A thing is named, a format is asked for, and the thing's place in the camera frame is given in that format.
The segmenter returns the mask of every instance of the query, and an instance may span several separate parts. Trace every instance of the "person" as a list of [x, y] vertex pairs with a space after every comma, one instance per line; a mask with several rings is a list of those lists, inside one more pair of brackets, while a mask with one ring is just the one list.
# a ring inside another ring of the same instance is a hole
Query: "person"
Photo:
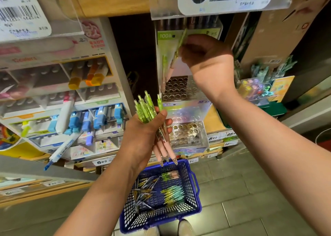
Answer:
[[[222, 42], [207, 35], [190, 35], [179, 51], [197, 86], [225, 115], [287, 200], [319, 235], [331, 235], [331, 153], [238, 94], [232, 52]], [[150, 123], [143, 124], [137, 115], [127, 122], [116, 157], [56, 236], [111, 235], [136, 177], [147, 166], [155, 132], [166, 116], [162, 110]], [[158, 233], [155, 228], [148, 231], [149, 235]], [[187, 221], [180, 222], [179, 234], [192, 235]]]

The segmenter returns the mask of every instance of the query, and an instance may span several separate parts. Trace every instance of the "person's left hand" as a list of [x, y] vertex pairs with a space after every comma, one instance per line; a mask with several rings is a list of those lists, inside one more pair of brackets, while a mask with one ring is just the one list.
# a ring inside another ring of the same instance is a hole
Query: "person's left hand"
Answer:
[[151, 158], [157, 129], [162, 128], [164, 121], [166, 121], [166, 125], [172, 124], [172, 119], [166, 120], [166, 117], [167, 111], [162, 110], [147, 124], [142, 123], [137, 114], [126, 122], [126, 129], [118, 155], [131, 164], [136, 174], [139, 174], [147, 166]]

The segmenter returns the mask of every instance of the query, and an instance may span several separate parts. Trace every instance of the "blue shopping basket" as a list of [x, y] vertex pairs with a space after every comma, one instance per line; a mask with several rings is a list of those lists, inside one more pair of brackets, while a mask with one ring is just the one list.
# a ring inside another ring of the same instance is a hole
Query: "blue shopping basket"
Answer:
[[[130, 192], [119, 218], [119, 228], [122, 233], [132, 233], [141, 229], [147, 230], [149, 227], [159, 226], [176, 219], [180, 220], [185, 216], [201, 212], [202, 206], [199, 199], [200, 189], [197, 178], [190, 169], [188, 160], [180, 159], [178, 160], [178, 165], [175, 165], [175, 163], [171, 161], [165, 163], [164, 167], [161, 167], [160, 165], [147, 167], [139, 174], [138, 179], [159, 176], [164, 172], [173, 170], [179, 171], [180, 178], [168, 181], [160, 179], [153, 189], [156, 193], [146, 201], [146, 204], [154, 208], [154, 210], [142, 205], [139, 209], [139, 214], [137, 214], [133, 192]], [[160, 191], [173, 185], [180, 185], [183, 187], [185, 197], [184, 202], [172, 206], [165, 206], [164, 195]]]

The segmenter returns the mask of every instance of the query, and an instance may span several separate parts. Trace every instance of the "cardboard box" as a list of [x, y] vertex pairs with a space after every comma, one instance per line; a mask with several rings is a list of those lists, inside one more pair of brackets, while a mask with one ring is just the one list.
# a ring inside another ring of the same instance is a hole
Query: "cardboard box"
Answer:
[[287, 9], [264, 11], [240, 64], [244, 76], [258, 61], [277, 68], [298, 45], [329, 0], [293, 0]]

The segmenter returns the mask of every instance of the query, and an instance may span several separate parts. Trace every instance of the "shoe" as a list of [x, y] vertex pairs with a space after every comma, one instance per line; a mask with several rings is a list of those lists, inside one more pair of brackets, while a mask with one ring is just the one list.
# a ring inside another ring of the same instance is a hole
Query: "shoe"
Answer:
[[178, 224], [178, 236], [195, 236], [191, 224], [185, 219]]
[[150, 227], [146, 231], [145, 236], [160, 236], [160, 231], [157, 226]]

